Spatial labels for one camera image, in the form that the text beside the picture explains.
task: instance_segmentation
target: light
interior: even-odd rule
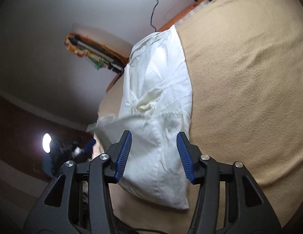
[[[43,149],[46,153],[50,153],[51,149],[50,149],[50,142],[52,141],[52,138],[49,134],[45,134],[43,136],[43,140],[42,140],[42,145],[43,145]]]

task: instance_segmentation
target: wall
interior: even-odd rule
[[[160,28],[193,0],[159,0]],[[6,0],[0,9],[0,89],[80,124],[96,121],[115,76],[96,71],[63,45],[71,31],[104,39],[129,54],[153,32],[155,0]]]
[[[0,204],[19,228],[50,181],[42,171],[43,135],[50,133],[66,143],[83,136],[82,147],[92,137],[84,131],[83,125],[0,91]],[[9,223],[9,218],[2,207],[0,227],[5,228],[4,221]],[[11,226],[7,233],[17,233]]]

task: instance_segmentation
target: bedsheet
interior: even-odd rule
[[[177,32],[193,87],[191,143],[219,162],[242,161],[285,225],[303,200],[303,7],[298,0],[215,0]],[[118,84],[115,97],[122,96]],[[99,115],[108,112],[109,93]],[[187,233],[197,186],[190,186],[187,212],[110,188],[115,214],[130,226]],[[218,227],[222,221],[220,214]]]

